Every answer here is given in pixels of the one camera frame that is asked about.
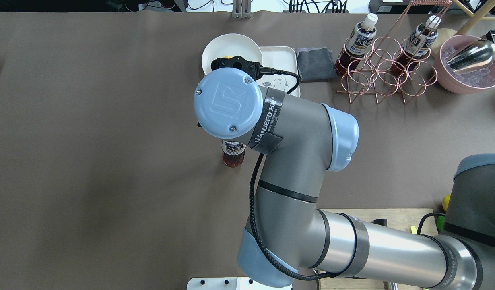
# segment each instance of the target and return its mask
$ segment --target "robotic arm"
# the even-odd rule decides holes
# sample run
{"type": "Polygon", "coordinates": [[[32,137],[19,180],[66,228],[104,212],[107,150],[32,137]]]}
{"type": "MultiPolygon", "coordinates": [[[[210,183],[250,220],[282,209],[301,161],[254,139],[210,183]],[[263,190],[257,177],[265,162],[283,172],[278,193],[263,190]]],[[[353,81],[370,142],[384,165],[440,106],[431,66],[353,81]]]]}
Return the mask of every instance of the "robotic arm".
{"type": "Polygon", "coordinates": [[[350,114],[259,87],[236,68],[204,77],[194,110],[212,136],[267,154],[254,199],[257,231],[248,221],[238,257],[252,279],[283,287],[305,267],[330,277],[495,290],[495,212],[488,209],[495,205],[495,154],[461,162],[441,235],[413,235],[316,209],[325,172],[344,169],[356,149],[358,123],[350,114]]]}

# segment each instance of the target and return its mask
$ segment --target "metal scoop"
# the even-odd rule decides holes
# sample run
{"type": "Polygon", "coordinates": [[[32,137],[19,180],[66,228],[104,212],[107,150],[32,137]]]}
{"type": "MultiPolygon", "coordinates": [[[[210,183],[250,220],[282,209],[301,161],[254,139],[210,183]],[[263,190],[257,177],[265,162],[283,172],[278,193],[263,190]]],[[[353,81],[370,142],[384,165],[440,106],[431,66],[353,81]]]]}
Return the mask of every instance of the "metal scoop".
{"type": "Polygon", "coordinates": [[[495,44],[489,40],[477,40],[459,53],[446,59],[455,74],[463,74],[489,67],[495,59],[495,44]]]}

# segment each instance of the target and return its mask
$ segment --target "black box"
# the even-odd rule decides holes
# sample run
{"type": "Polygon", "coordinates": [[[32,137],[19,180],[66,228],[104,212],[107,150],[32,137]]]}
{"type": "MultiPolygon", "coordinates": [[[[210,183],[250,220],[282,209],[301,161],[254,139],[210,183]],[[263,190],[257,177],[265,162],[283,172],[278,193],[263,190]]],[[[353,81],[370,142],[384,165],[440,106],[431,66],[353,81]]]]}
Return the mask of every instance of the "black box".
{"type": "MultiPolygon", "coordinates": [[[[403,0],[403,2],[387,3],[383,0],[371,0],[369,2],[369,11],[371,13],[380,14],[401,14],[405,11],[405,8],[409,5],[409,0],[403,0]]],[[[409,14],[428,14],[433,5],[419,5],[410,7],[409,14]]]]}

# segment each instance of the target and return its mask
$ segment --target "gray cloth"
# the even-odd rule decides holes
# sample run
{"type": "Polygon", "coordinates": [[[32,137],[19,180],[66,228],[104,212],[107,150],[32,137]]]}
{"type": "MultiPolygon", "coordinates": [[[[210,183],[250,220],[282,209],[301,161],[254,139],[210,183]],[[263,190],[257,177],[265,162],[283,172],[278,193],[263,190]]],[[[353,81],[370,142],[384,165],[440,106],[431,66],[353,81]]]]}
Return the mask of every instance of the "gray cloth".
{"type": "Polygon", "coordinates": [[[296,51],[301,81],[320,81],[336,76],[333,53],[328,48],[298,48],[296,51]]]}

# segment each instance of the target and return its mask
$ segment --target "green object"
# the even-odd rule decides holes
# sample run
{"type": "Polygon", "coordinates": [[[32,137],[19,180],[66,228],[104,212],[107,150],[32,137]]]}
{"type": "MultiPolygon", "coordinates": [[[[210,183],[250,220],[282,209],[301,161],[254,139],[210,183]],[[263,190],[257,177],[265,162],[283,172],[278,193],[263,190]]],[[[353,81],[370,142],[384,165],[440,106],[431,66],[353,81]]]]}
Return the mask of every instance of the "green object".
{"type": "Polygon", "coordinates": [[[444,226],[444,217],[437,217],[435,225],[437,226],[437,231],[439,231],[439,233],[442,232],[442,228],[444,226]]]}

